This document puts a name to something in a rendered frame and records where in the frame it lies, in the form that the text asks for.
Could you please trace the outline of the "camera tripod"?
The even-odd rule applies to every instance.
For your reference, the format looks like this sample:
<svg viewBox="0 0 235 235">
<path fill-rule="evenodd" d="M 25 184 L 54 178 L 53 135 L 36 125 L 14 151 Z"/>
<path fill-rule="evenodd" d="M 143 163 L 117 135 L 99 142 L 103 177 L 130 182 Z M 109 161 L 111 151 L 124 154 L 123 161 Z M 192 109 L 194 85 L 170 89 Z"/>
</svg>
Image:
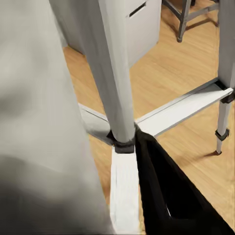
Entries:
<svg viewBox="0 0 235 235">
<path fill-rule="evenodd" d="M 49 0 L 0 0 L 0 235 L 140 235 L 136 131 L 165 133 L 235 100 L 235 0 L 218 77 L 134 120 L 122 0 L 67 0 L 106 115 L 77 102 Z M 112 146 L 110 213 L 87 133 Z"/>
</svg>

